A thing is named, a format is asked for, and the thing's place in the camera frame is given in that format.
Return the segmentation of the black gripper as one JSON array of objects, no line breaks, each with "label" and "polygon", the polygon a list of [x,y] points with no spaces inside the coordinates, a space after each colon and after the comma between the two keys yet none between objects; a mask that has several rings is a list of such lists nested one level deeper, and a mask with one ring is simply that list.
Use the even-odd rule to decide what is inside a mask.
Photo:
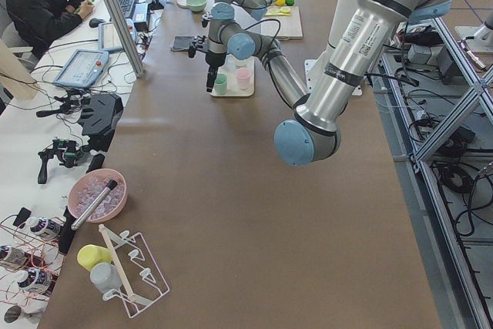
[{"label": "black gripper", "polygon": [[225,64],[226,54],[224,52],[216,53],[208,51],[205,60],[209,66],[206,79],[206,91],[212,92],[217,77],[217,70]]}]

